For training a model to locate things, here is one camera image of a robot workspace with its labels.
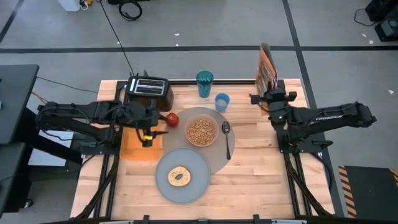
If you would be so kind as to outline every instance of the concrete floor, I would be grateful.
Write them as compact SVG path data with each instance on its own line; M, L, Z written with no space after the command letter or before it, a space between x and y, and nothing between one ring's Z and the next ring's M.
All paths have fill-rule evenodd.
M372 27L353 21L354 11L364 8L368 2L288 0L300 45L396 45L381 43ZM261 42L271 46L294 46L283 1L153 0L140 4L144 10L141 19L128 22L120 17L116 7L104 2L125 47L259 45ZM2 0L0 29L16 5L16 0ZM359 13L358 20L370 23L363 12ZM110 47L119 45L97 2L87 11L67 13L57 1L29 0L23 2L0 42L0 53L7 49L25 49L26 54L2 52L0 64L38 64L38 76L77 88L97 90L100 80L129 76L129 67L122 53L101 50ZM60 53L45 50L54 48ZM62 53L62 49L70 48L98 50L95 53L71 53L73 50ZM29 53L32 49L42 49L42 53ZM281 78L302 78L293 47L291 51L273 51L272 55ZM209 70L216 78L254 78L258 51L128 52L127 56L135 72L146 69L150 75L158 77L194 78L197 72ZM335 175L338 175L339 165L398 170L394 131L398 125L394 117L394 111L398 109L398 92L393 95L388 92L398 91L398 52L305 51L303 57L318 107L359 100L368 105L378 119L368 129L342 128L325 133L327 139L335 142L329 147ZM94 93L72 90L43 80L36 81L34 91L47 100L63 103L89 103L96 99ZM28 107L35 111L39 103L32 97ZM75 187L75 177L34 182L31 197L35 205L19 213L4 214L0 223L66 220Z

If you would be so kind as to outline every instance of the cereal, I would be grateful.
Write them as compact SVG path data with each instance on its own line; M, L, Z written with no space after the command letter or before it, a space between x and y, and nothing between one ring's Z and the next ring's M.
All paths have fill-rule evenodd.
M189 140L199 146L210 144L215 136L215 131L211 122L205 119L199 119L188 129Z

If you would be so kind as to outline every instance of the spoon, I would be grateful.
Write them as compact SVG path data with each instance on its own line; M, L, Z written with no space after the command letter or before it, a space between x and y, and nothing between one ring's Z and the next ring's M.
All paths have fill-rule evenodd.
M229 133L229 130L230 130L230 126L229 126L228 121L224 121L221 128L222 128L223 133L225 134L225 137L226 137L226 159L230 160L231 159L231 154L229 153L229 146L228 146L228 133Z

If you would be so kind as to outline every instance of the round gray plate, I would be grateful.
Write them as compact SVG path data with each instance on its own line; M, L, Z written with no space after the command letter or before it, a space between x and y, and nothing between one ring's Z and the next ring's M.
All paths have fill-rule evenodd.
M176 166L184 166L191 173L191 181L184 187L169 183L168 174ZM200 198L210 182L210 168L200 152L187 147L174 149L164 155L156 167L156 185L162 195L174 203L191 203Z
M214 120L216 120L219 126L217 139L207 147L194 146L185 137L185 123L189 120L189 118L198 114L210 115L212 118L214 118ZM229 160L226 159L226 138L221 129L221 125L224 121L226 121L224 116L221 115L219 112L209 108L196 107L179 112L178 118L180 119L180 124L178 125L178 127L167 127L166 131L168 131L169 133L163 135L164 152L167 153L180 147L189 147L192 149L196 149L200 151L206 158L212 174L221 170L229 162ZM235 135L232 126L231 131L228 134L228 144L229 152L231 153L231 157L233 157L233 152L235 148Z

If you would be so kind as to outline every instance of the bowl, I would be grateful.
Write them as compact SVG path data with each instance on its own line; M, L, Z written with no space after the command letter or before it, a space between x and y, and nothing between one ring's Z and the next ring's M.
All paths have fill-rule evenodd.
M204 145L199 145L199 144L195 144L194 142L191 141L191 139L188 137L188 130L191 127L191 125L193 125L195 122L197 122L200 119L204 119L210 122L210 125L212 126L212 128L214 129L214 136L213 136L213 140L208 143L208 144L204 144ZM216 122L216 120L214 120L214 118L212 118L210 115L207 114L198 114L192 118L190 118L186 123L185 123L185 137L188 139L188 141L193 144L194 146L198 146L198 147L206 147L211 145L218 137L218 132L219 132L219 127L218 124Z

